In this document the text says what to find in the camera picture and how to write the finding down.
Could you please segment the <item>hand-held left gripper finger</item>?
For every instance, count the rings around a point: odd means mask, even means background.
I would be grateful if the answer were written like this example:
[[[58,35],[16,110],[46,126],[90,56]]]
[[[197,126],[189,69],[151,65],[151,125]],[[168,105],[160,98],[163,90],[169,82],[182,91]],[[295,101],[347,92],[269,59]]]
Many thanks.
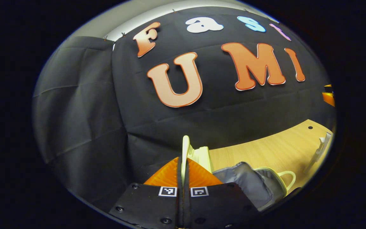
[[[145,183],[132,183],[109,214],[138,229],[177,229],[183,224],[180,157],[156,171]]]
[[[198,163],[187,160],[183,186],[184,228],[247,228],[259,215],[238,184],[224,184]]]

